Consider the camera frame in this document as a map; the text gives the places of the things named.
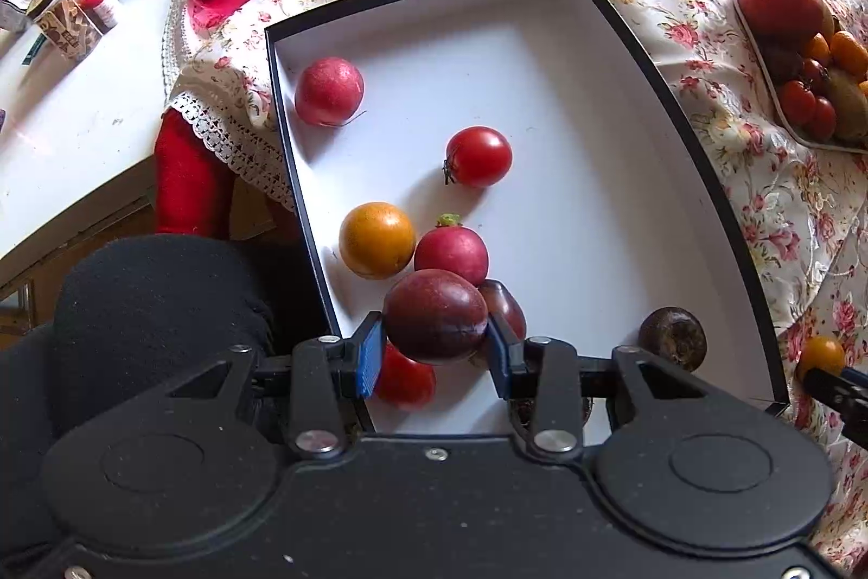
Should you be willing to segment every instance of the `white floral fabric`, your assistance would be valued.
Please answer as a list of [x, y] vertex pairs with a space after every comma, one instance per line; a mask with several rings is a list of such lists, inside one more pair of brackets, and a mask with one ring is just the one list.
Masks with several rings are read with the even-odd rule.
[[[168, 105], [233, 171], [289, 208], [263, 29], [328, 1], [251, 0], [200, 38], [186, 21], [185, 0], [174, 0], [164, 35]], [[776, 124], [732, 0], [610, 1], [717, 169], [761, 278], [788, 378], [815, 333], [838, 336], [848, 364], [868, 371], [868, 161], [803, 147]], [[868, 40], [867, 0], [828, 1], [846, 29]], [[815, 543], [852, 569], [868, 548], [868, 454], [843, 439], [834, 413], [793, 385], [787, 416], [826, 447], [838, 480]]]

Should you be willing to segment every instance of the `orange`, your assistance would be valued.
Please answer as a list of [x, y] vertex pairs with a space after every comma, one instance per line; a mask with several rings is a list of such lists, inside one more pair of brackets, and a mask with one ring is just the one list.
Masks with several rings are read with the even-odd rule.
[[808, 41], [802, 48], [801, 52], [802, 57], [810, 58], [811, 60], [817, 60], [819, 64], [823, 67], [829, 66], [829, 63], [832, 61], [832, 53], [829, 52], [829, 44], [826, 42], [826, 38], [817, 33]]
[[410, 218], [388, 202], [357, 206], [340, 225], [340, 257], [346, 267], [368, 280], [400, 273], [413, 257], [416, 233]]
[[812, 336], [802, 347], [796, 378], [802, 378], [810, 369], [822, 369], [839, 376], [845, 366], [844, 349], [838, 339], [831, 336]]
[[853, 77], [863, 79], [868, 70], [868, 50], [847, 31], [838, 31], [832, 35], [829, 44], [832, 51], [832, 60], [842, 70], [852, 74]]

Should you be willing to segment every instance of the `metal bolt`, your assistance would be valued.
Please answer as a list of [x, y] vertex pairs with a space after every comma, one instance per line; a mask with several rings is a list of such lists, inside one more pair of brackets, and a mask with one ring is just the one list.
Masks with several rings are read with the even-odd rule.
[[324, 454], [337, 449], [337, 437], [328, 430], [307, 430], [295, 439], [299, 449], [311, 452], [311, 454]]
[[449, 452], [446, 449], [440, 449], [440, 447], [431, 447], [431, 449], [425, 450], [425, 456], [433, 462], [445, 462]]
[[810, 572], [804, 567], [790, 567], [780, 579], [810, 579]]
[[543, 430], [534, 436], [534, 444], [539, 449], [549, 451], [552, 454], [572, 451], [578, 443], [579, 440], [576, 439], [576, 435], [567, 432], [567, 430]]

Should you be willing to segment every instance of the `white table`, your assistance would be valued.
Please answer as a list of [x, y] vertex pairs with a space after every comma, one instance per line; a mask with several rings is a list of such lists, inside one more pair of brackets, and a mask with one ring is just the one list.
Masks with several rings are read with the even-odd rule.
[[169, 0], [122, 2], [77, 66], [53, 47], [22, 66], [37, 29], [0, 31], [0, 289], [154, 184]]

